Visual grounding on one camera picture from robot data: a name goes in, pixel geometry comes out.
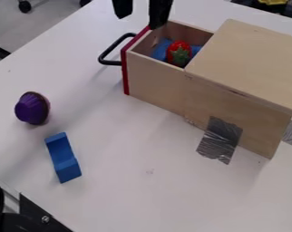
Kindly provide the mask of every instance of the wooden lid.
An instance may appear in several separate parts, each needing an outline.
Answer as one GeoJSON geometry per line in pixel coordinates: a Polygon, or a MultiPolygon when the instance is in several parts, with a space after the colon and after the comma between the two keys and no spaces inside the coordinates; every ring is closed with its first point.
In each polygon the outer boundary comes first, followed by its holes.
{"type": "Polygon", "coordinates": [[[229,19],[185,68],[292,115],[292,36],[229,19]]]}

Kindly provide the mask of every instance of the table surface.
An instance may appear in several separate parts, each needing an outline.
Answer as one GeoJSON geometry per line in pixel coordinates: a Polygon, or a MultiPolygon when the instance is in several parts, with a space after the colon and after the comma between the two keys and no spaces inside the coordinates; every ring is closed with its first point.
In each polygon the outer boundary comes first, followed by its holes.
{"type": "MultiPolygon", "coordinates": [[[[228,166],[203,158],[203,131],[124,95],[120,68],[97,63],[148,23],[147,2],[134,4],[119,21],[111,1],[95,0],[0,62],[0,179],[74,231],[292,232],[292,146],[282,142],[273,160],[240,147],[228,166]],[[48,124],[15,118],[26,91],[50,100],[48,124]],[[62,131],[83,176],[61,185],[44,138],[62,131]]],[[[220,0],[176,0],[170,17],[211,31],[234,18],[292,34],[292,19],[220,0]]]]}

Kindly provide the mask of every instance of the purple object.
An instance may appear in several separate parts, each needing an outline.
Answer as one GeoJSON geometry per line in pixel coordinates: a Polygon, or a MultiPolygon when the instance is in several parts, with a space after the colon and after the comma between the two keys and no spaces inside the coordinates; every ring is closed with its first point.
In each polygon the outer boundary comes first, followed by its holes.
{"type": "Polygon", "coordinates": [[[49,114],[49,101],[37,92],[26,92],[15,105],[15,116],[33,125],[45,122],[49,114]]]}

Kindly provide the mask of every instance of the black handle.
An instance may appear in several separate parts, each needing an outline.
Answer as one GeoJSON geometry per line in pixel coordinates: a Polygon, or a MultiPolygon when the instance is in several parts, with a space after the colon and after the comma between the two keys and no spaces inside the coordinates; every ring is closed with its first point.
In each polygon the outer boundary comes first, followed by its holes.
{"type": "Polygon", "coordinates": [[[127,33],[124,34],[122,37],[120,37],[118,40],[116,40],[111,46],[109,46],[102,54],[99,56],[99,63],[104,64],[104,65],[114,65],[114,66],[122,66],[121,61],[107,61],[104,60],[104,58],[112,52],[113,49],[115,49],[119,44],[122,43],[126,38],[129,37],[135,37],[136,34],[134,33],[127,33]]]}

